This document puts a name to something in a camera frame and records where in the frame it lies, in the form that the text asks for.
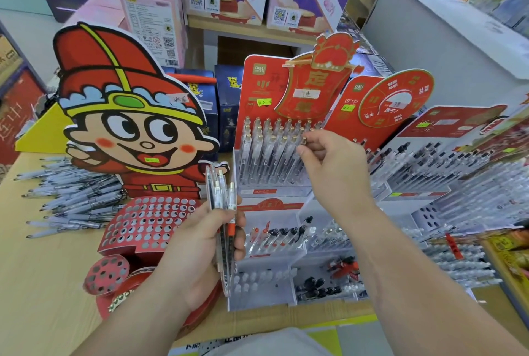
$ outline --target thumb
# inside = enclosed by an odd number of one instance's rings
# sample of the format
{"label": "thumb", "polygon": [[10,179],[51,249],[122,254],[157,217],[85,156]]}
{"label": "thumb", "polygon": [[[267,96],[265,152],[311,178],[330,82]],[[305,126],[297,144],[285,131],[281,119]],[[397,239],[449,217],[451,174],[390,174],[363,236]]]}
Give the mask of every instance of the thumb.
{"label": "thumb", "polygon": [[234,215],[235,212],[233,210],[223,210],[221,208],[211,210],[197,224],[200,235],[204,238],[214,237],[221,225],[230,222]]}
{"label": "thumb", "polygon": [[307,146],[299,145],[296,151],[301,157],[303,164],[305,164],[305,168],[307,169],[309,177],[315,174],[319,168],[321,168],[322,164],[320,163],[320,160]]}

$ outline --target cartoon boy cutout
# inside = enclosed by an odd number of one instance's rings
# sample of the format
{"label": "cartoon boy cutout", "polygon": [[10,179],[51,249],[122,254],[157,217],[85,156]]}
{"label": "cartoon boy cutout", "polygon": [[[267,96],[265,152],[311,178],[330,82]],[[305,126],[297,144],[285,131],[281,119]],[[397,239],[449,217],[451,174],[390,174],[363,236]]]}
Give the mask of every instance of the cartoon boy cutout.
{"label": "cartoon boy cutout", "polygon": [[72,164],[119,174],[130,197],[198,199],[199,159],[219,145],[201,131],[194,94],[124,32],[80,22],[61,29],[53,46],[63,71],[59,105],[76,123],[64,130]]}

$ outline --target green price sticker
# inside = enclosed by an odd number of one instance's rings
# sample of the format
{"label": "green price sticker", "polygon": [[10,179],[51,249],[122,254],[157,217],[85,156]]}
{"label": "green price sticker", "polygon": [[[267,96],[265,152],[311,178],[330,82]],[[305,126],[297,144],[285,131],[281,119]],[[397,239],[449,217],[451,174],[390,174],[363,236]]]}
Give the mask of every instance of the green price sticker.
{"label": "green price sticker", "polygon": [[259,107],[262,105],[272,105],[272,99],[257,99],[257,105]]}
{"label": "green price sticker", "polygon": [[344,104],[341,111],[353,111],[356,108],[355,105]]}

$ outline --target wooden table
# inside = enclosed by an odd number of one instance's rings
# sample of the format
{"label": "wooden table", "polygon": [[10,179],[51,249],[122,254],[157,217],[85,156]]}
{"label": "wooden table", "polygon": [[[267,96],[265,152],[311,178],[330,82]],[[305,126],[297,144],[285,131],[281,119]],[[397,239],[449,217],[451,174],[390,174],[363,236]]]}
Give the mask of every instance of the wooden table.
{"label": "wooden table", "polygon": [[287,45],[294,48],[296,55],[312,51],[316,43],[315,36],[268,29],[266,25],[234,23],[195,15],[188,15],[187,18],[191,28],[203,29],[204,31],[204,68],[207,70],[214,70],[215,65],[218,64],[217,42],[219,36]]}
{"label": "wooden table", "polygon": [[[46,154],[22,153],[0,185],[0,354],[2,356],[66,356],[101,322],[95,299],[82,282],[90,266],[101,258],[96,252],[102,232],[68,232],[40,239],[25,239],[35,227],[25,224],[41,219],[45,199],[23,199],[36,180],[13,181],[19,172],[39,169]],[[479,289],[478,299],[496,319],[529,346],[523,323],[499,287]],[[220,299],[209,316],[174,346],[332,322],[372,321],[369,301],[341,300],[297,307],[273,306],[228,313]]]}

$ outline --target cartoon mouth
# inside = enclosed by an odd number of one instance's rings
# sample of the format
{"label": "cartoon mouth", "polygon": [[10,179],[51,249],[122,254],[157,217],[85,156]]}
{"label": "cartoon mouth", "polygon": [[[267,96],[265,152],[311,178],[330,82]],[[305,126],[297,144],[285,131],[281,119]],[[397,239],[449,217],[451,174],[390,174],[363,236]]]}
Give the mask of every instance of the cartoon mouth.
{"label": "cartoon mouth", "polygon": [[145,153],[143,151],[129,149],[121,143],[118,143],[117,145],[132,154],[132,156],[140,163],[149,167],[165,167],[168,165],[169,161],[171,161],[172,155],[178,150],[177,147],[174,147],[161,153]]}

